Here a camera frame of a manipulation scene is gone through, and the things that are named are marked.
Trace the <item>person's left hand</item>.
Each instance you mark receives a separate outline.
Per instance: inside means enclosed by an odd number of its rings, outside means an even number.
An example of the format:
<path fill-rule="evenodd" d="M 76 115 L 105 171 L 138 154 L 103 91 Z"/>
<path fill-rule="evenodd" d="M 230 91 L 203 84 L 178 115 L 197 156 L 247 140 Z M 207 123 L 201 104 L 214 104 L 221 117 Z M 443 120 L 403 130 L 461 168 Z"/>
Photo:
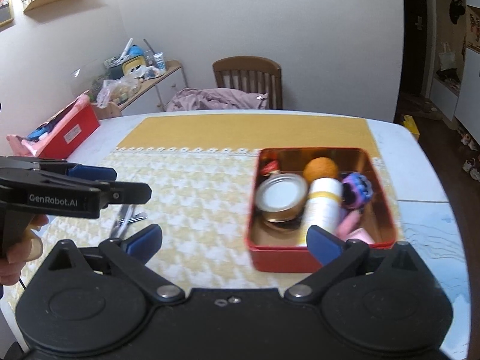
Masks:
<path fill-rule="evenodd" d="M 42 242 L 34 231 L 48 223 L 49 219 L 46 215 L 36 215 L 23 231 L 20 241 L 7 250 L 6 257 L 1 259 L 1 285 L 11 286 L 16 284 L 25 264 L 41 256 Z"/>

